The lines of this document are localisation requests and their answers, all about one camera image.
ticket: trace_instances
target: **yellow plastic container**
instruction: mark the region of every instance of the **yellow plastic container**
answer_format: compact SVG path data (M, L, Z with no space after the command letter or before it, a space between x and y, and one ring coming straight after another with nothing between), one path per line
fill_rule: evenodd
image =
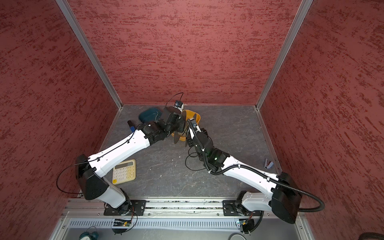
M199 124L199 122L200 122L200 114L198 114L198 113L196 113L194 111L191 111L191 110L187 110L187 109L185 109L183 111L185 111L187 113L186 114L187 119L193 118L193 116L196 114L196 119L195 120L196 120L196 123ZM188 123L185 123L184 132L186 132L185 130L186 130L187 127L188 127ZM180 137L180 141L185 142L185 136L186 136L186 133L183 133L183 135L181 135L181 137Z

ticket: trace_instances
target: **red wall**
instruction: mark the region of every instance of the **red wall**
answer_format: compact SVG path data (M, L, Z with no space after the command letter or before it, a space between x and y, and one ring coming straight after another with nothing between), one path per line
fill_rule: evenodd
M283 170L326 203L307 214L316 240L384 233L383 13L314 1L262 106Z
M254 104L301 0L68 0L125 104Z
M0 235L47 239L69 197L58 173L99 149L117 108L55 1L0 15ZM73 170L60 185L79 190Z

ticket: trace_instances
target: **calculator screen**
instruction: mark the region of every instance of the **calculator screen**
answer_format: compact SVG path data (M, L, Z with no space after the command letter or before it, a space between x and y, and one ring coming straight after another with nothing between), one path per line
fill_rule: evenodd
M123 164L116 165L115 169L122 168L122 167L128 167L128 166L132 166L132 165L133 165L133 162L126 162Z

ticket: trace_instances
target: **yellow calculator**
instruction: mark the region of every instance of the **yellow calculator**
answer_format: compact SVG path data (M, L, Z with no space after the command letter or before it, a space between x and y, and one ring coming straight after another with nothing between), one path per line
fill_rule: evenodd
M136 161L130 159L119 163L113 168L112 183L114 185L129 182L136 178Z

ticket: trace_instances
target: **black mounting plate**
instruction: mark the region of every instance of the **black mounting plate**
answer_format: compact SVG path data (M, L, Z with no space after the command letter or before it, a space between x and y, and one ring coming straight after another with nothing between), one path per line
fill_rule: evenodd
M145 200L131 200L131 204L134 209L134 213L136 213L137 216L143 216L145 205ZM104 216L122 216L119 214L119 211L115 208L112 208L109 204L107 204L105 210L104 210Z
M240 216L236 210L236 200L223 200L223 212L224 216ZM253 211L253 216L260 216L261 211Z

